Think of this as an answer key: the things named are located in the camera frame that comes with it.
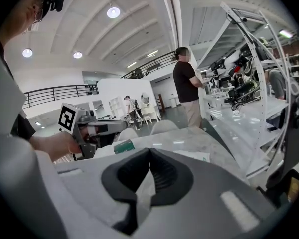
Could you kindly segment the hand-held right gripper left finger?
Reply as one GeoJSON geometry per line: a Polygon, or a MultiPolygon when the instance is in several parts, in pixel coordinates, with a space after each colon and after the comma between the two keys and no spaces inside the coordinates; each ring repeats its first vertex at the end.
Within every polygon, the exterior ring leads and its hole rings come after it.
{"type": "Polygon", "coordinates": [[[112,227],[131,235],[137,228],[136,191],[150,169],[150,150],[144,148],[129,157],[109,165],[101,175],[101,182],[112,199],[128,204],[125,217],[112,227]]]}

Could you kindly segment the person's left hand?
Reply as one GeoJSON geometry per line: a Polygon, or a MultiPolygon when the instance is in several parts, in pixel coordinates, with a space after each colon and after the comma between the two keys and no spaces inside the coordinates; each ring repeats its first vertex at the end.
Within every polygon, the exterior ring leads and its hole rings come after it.
{"type": "Polygon", "coordinates": [[[97,145],[97,130],[94,126],[85,126],[79,128],[80,135],[86,143],[97,145]]]}

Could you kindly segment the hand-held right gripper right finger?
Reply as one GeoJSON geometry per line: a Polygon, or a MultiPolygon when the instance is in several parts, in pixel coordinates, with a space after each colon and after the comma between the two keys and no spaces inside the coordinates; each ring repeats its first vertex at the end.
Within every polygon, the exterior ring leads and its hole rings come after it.
{"type": "Polygon", "coordinates": [[[152,206],[176,204],[191,190],[194,183],[189,167],[160,149],[150,149],[150,171],[155,185],[152,206]]]}

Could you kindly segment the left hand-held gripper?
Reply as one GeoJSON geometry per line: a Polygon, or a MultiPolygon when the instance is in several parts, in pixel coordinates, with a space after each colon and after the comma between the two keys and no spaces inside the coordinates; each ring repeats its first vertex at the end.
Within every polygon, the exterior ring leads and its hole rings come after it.
{"type": "Polygon", "coordinates": [[[112,145],[117,134],[128,128],[128,123],[115,119],[99,119],[92,110],[86,110],[78,106],[62,103],[58,124],[63,131],[72,135],[80,148],[80,153],[72,154],[75,160],[93,158],[97,149],[112,145]],[[79,128],[94,126],[97,130],[97,145],[86,143],[79,128]]]}

